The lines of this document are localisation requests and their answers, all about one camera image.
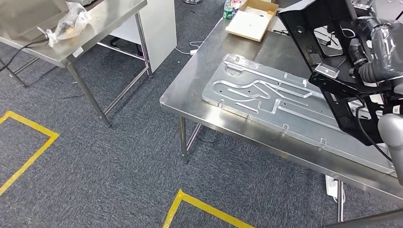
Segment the stainless steel table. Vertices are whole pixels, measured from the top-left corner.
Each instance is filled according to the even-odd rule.
[[[18,78],[17,74],[35,61],[37,61],[39,58],[50,62],[58,67],[67,67],[71,75],[77,81],[78,85],[84,91],[84,94],[87,96],[92,106],[95,108],[96,113],[105,122],[106,125],[110,126],[111,124],[107,119],[106,114],[108,114],[108,112],[117,104],[117,102],[119,102],[123,98],[123,96],[129,91],[131,87],[133,87],[133,85],[141,78],[142,75],[147,73],[149,77],[152,76],[151,68],[149,65],[150,61],[148,57],[147,47],[145,45],[143,27],[141,24],[140,15],[138,13],[139,10],[141,10],[146,5],[147,0],[98,0],[90,6],[91,9],[88,11],[89,15],[91,16],[90,24],[87,25],[84,31],[77,38],[62,40],[53,48],[51,48],[47,44],[42,44],[23,49],[24,52],[35,56],[35,58],[33,58],[31,61],[17,70],[7,70],[11,77],[15,78],[19,83],[25,86],[22,80]],[[142,57],[99,43],[115,28],[120,26],[124,21],[126,21],[127,19],[129,19],[129,17],[133,15],[135,15],[137,22],[136,26],[140,34],[141,47],[143,52]],[[21,48],[29,43],[28,41],[24,42],[19,40],[12,40],[1,28],[0,42],[14,48]],[[129,85],[104,111],[101,110],[91,91],[83,81],[78,71],[73,66],[73,62],[79,55],[82,55],[82,53],[88,51],[96,44],[100,44],[104,47],[114,49],[123,54],[136,57],[145,62],[145,68],[134,77]]]
[[[226,33],[226,24],[224,20],[219,21],[160,99],[164,110],[179,116],[183,161],[188,161],[191,144],[203,125],[261,146],[285,159],[329,175],[340,183],[344,182],[402,203],[403,187],[395,177],[270,130],[202,100],[205,86],[223,57],[229,53],[242,55],[257,63],[296,76],[310,75],[291,38],[267,32],[259,43]],[[198,124],[189,142],[187,142],[185,118]]]

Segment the black cable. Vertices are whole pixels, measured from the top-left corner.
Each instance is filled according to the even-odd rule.
[[[403,14],[403,10],[402,10],[402,12],[400,12],[400,14],[396,17],[396,20],[398,20],[398,19],[402,16],[402,14]]]
[[[358,100],[361,102],[361,104],[362,104],[360,107],[358,107],[358,108],[355,110],[355,117],[356,117],[357,122],[358,122],[358,127],[360,128],[360,130],[362,131],[362,133],[366,136],[366,138],[372,143],[372,145],[374,145],[374,147],[375,147],[386,159],[388,159],[390,162],[392,162],[392,159],[391,159],[385,152],[383,152],[383,151],[381,150],[381,148],[379,148],[378,145],[376,145],[376,143],[369,137],[369,135],[365,132],[363,126],[361,125],[360,116],[359,116],[359,111],[360,111],[360,109],[365,108],[365,102],[364,102],[364,100],[363,100],[361,97],[359,97],[359,96],[357,96],[357,99],[358,99]]]
[[[347,60],[347,58],[343,59],[343,60],[339,63],[339,65],[336,66],[336,69],[339,69],[339,67],[340,67],[346,60]]]
[[[325,33],[322,33],[322,32],[316,31],[316,30],[314,30],[314,32],[317,32],[317,33],[319,33],[319,34],[321,34],[321,35],[323,35],[323,36],[325,36],[325,37],[329,37],[329,35],[326,35]],[[330,33],[330,35],[331,35],[331,37],[329,37],[329,38],[330,38],[330,41],[333,41],[333,43],[336,44],[336,46],[338,46],[338,44],[336,43],[336,41],[333,39],[333,33]]]
[[[288,34],[287,32],[284,32],[284,31],[286,31],[286,30],[282,30],[282,31],[273,30],[273,32],[277,32],[277,33],[279,33],[279,34],[284,34],[284,35],[286,35],[286,36],[289,36],[289,34]]]
[[[8,63],[6,63],[6,64],[3,66],[3,68],[0,69],[0,72],[3,71],[4,69],[6,69],[6,68],[10,65],[10,63],[14,60],[14,58],[18,55],[18,53],[19,53],[20,51],[22,51],[24,48],[29,48],[31,45],[40,44],[40,43],[46,42],[46,41],[48,41],[48,40],[49,40],[49,39],[46,38],[46,39],[41,39],[41,40],[38,40],[38,41],[34,41],[34,42],[29,43],[29,44],[23,46],[22,48],[18,49],[18,51],[11,57],[10,61],[9,61]]]
[[[199,136],[197,136],[197,139],[200,140],[200,141],[202,141],[203,143],[213,143],[213,144],[214,144],[214,143],[217,141],[217,139],[215,139],[215,140],[213,140],[213,141],[204,140],[204,139],[200,138]]]

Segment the reflective table surface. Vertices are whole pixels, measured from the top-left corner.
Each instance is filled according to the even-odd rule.
[[[346,184],[403,203],[403,187],[395,177],[273,131],[202,100],[204,88],[226,54],[242,55],[296,76],[310,75],[291,38],[267,32],[259,43],[226,33],[226,23],[228,22],[224,20],[219,21],[198,52],[168,87],[160,99],[162,108],[261,146],[269,152]]]
[[[146,5],[147,0],[98,0],[89,6],[90,24],[78,37],[62,40],[53,48],[43,43],[23,51],[58,67],[65,67],[68,62],[73,62],[76,59],[72,55],[76,50],[81,47],[83,52],[88,51]],[[0,28],[0,42],[14,48],[21,48],[31,41],[12,40]]]

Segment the green bottle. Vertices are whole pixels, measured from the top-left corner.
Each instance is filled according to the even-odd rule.
[[[232,19],[232,6],[231,0],[225,0],[224,4],[224,16],[225,19],[231,20]]]

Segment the plastic bottle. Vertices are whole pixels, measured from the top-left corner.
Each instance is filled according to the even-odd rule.
[[[232,18],[232,5],[231,0],[225,0],[224,4],[224,19],[231,20]]]
[[[242,3],[241,0],[232,0],[232,15],[231,15],[232,18],[234,18],[235,14],[237,14],[241,3]]]

